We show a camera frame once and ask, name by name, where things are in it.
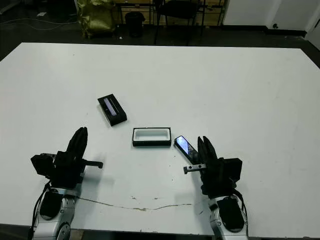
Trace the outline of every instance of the crack on table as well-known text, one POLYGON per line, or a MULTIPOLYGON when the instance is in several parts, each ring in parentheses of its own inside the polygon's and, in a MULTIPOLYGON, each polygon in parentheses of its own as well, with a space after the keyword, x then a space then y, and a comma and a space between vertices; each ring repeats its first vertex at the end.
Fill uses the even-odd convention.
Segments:
POLYGON ((129 209, 129 210, 137 210, 137 211, 143 211, 143 212, 146 212, 146 211, 157 211, 157 210, 160 210, 160 209, 165 209, 165 208, 170 208, 170 207, 192 206, 191 203, 182 203, 182 204, 165 205, 165 206, 160 206, 160 207, 157 207, 157 208, 147 208, 147 207, 139 208, 139 207, 117 206, 117 205, 109 204, 109 203, 106 203, 106 202, 95 201, 95 200, 91 200, 91 199, 83 198, 83 197, 77 197, 77 198, 81 199, 81 200, 84 200, 84 201, 96 203, 96 204, 106 205, 108 207, 114 207, 114 208, 120 208, 120 209, 129 209))

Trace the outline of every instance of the yellow bag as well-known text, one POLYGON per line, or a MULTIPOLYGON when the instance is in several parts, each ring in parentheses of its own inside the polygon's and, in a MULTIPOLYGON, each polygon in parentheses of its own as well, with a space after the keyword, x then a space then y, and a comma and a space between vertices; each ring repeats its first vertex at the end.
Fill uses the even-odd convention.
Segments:
POLYGON ((112 33, 115 22, 112 17, 113 0, 77 0, 78 22, 84 37, 112 33))

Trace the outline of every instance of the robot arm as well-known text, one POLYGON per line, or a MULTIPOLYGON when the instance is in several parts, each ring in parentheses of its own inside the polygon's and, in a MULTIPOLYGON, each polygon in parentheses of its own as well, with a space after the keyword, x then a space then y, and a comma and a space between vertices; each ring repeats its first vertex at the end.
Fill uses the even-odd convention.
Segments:
POLYGON ((86 166, 103 167, 102 162, 87 161, 83 155, 88 131, 81 127, 73 135, 65 152, 42 153, 31 158, 39 175, 49 182, 34 206, 28 240, 69 240, 77 197, 86 166))
POLYGON ((241 193, 236 190, 242 161, 217 158, 215 148, 204 136, 203 140, 198 137, 197 159, 192 164, 195 165, 185 166, 183 170, 185 174, 200 172, 202 194, 209 197, 210 225, 214 235, 221 240, 248 239, 247 210, 241 193))

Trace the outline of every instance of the phone screen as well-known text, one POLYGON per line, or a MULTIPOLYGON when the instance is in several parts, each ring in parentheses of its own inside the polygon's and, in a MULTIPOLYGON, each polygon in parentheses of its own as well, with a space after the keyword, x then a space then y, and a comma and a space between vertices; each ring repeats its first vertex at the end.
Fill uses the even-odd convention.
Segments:
POLYGON ((183 136, 178 136, 174 140, 174 144, 180 149, 180 151, 188 158, 188 160, 193 165, 199 162, 198 152, 190 145, 190 143, 183 136))

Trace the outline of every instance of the chair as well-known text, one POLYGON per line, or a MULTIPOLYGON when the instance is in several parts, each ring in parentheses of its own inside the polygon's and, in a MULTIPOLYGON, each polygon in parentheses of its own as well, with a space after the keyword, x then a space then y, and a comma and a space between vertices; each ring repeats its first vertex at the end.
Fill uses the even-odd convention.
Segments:
MULTIPOLYGON (((186 19, 187 25, 189 26, 190 20, 192 20, 191 26, 195 24, 196 14, 199 10, 200 0, 197 2, 192 2, 192 0, 170 0, 165 2, 165 0, 153 0, 156 9, 156 32, 154 36, 154 45, 157 43, 159 22, 161 15, 165 16, 165 24, 168 26, 168 18, 174 17, 179 19, 186 19)), ((190 31, 188 31, 187 42, 188 45, 190 39, 190 31)))

